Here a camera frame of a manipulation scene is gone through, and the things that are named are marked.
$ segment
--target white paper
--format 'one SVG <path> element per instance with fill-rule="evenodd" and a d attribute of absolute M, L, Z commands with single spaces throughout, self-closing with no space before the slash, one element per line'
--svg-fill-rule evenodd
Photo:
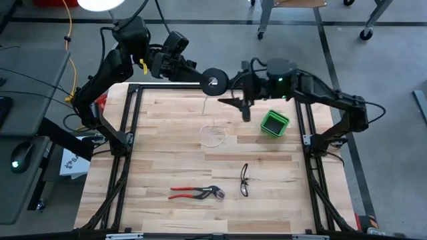
<path fill-rule="evenodd" d="M 76 154 L 64 149 L 62 154 L 60 176 L 71 176 L 72 179 L 78 178 L 89 171 L 90 162 Z"/>

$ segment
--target safety glasses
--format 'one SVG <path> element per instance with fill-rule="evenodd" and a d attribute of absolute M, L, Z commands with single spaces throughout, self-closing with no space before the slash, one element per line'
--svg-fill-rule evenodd
<path fill-rule="evenodd" d="M 240 191 L 242 192 L 243 196 L 248 197 L 249 196 L 249 192 L 248 192 L 248 188 L 246 186 L 248 186 L 249 184 L 246 182 L 247 180 L 249 180 L 249 178 L 247 178 L 246 175 L 246 170 L 248 169 L 248 164 L 245 163 L 245 165 L 243 165 L 242 167 L 242 172 L 240 172 Z"/>

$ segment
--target computer mouse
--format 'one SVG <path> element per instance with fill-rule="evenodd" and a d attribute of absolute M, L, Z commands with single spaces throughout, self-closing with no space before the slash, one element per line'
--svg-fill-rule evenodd
<path fill-rule="evenodd" d="M 31 162 L 31 152 L 33 144 L 29 141 L 18 144 L 11 154 L 11 170 L 12 173 L 25 172 Z"/>

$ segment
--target wooden tabletop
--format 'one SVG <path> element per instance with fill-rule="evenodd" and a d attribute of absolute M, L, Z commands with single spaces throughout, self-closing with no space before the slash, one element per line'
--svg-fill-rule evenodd
<path fill-rule="evenodd" d="M 116 129 L 127 86 L 116 84 L 109 90 L 104 115 Z M 200 90 L 143 90 L 121 229 L 132 227 L 144 233 L 303 233 L 314 229 L 294 101 L 256 101 L 251 107 L 252 120 L 244 123 L 237 109 L 215 97 L 207 98 L 202 114 L 204 100 Z M 260 123 L 270 109 L 290 118 L 283 137 L 273 138 L 261 131 Z M 314 104 L 312 109 L 319 133 L 332 126 L 329 107 Z M 223 129 L 227 137 L 222 130 L 209 136 L 212 129 Z M 105 199 L 112 162 L 109 153 L 93 158 L 75 227 L 87 223 Z M 240 171 L 245 163 L 249 164 L 249 197 L 240 193 Z M 342 163 L 334 157 L 324 157 L 323 163 L 331 202 L 356 228 Z M 226 198 L 168 199 L 176 194 L 170 187 L 210 185 L 223 189 Z"/>

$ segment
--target red object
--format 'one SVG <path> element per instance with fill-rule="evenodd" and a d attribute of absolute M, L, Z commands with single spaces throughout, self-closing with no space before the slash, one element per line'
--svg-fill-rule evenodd
<path fill-rule="evenodd" d="M 174 196 L 170 196 L 170 197 L 168 197 L 168 199 L 174 199 L 174 198 L 177 198 L 177 197 L 188 197 L 188 198 L 194 198 L 194 196 L 193 196 L 193 195 L 191 195 L 191 194 L 177 194 L 177 195 L 174 195 Z"/>
<path fill-rule="evenodd" d="M 194 190 L 194 187 L 171 187 L 172 191 L 187 191 L 187 190 Z"/>
<path fill-rule="evenodd" d="M 65 0 L 68 7 L 78 7 L 77 0 Z M 33 4 L 39 7 L 65 7 L 62 0 L 33 0 Z"/>
<path fill-rule="evenodd" d="M 98 103 L 99 108 L 101 108 L 102 112 L 104 112 L 105 109 L 105 103 L 107 103 L 107 94 L 102 94 L 99 96 L 96 100 L 96 103 Z"/>

